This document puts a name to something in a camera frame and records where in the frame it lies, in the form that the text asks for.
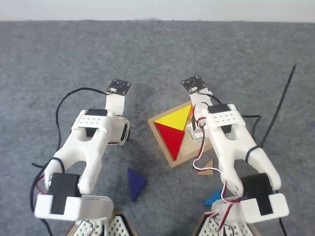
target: blue triangle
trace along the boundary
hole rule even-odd
[[[210,207],[216,200],[219,199],[221,199],[221,189],[214,191],[214,193],[203,202],[203,205]]]
[[[128,168],[128,180],[129,187],[131,189],[131,200],[134,201],[138,197],[143,186],[145,185],[146,179],[143,178],[136,171]]]

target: yellow triangle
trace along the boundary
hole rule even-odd
[[[191,105],[185,106],[177,111],[174,111],[164,117],[161,117],[154,122],[163,124],[175,129],[184,130],[189,115]]]

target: small wooden triangle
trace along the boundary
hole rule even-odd
[[[207,167],[213,167],[213,159],[211,159],[211,161],[209,161],[208,164],[205,165],[203,168],[207,168]],[[213,170],[199,171],[197,173],[197,175],[199,175],[199,176],[213,176]]]

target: red triangle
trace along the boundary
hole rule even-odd
[[[172,127],[155,123],[159,133],[164,140],[173,161],[176,161],[179,149],[181,148],[182,141],[184,138],[185,132],[179,129],[174,129]]]

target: white robotic arm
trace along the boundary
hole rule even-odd
[[[37,218],[99,219],[107,235],[113,202],[108,197],[87,194],[95,187],[107,145],[123,145],[128,138],[129,121],[122,114],[130,86],[130,82],[113,80],[107,89],[106,109],[80,112],[63,147],[45,169],[48,192],[37,196],[34,211]],[[81,176],[63,173],[78,161],[86,162]]]
[[[221,102],[213,105],[212,93],[198,76],[182,81],[182,85],[190,95],[194,106],[192,118],[197,121],[188,125],[188,131],[196,142],[203,135],[211,141],[222,182],[237,198],[245,197],[231,207],[227,220],[253,223],[288,215],[285,196],[274,194],[281,187],[280,176],[264,150],[255,143],[236,107]],[[259,174],[239,178],[234,169],[235,160],[244,160]],[[228,206],[229,203],[219,200],[212,210],[220,218]]]

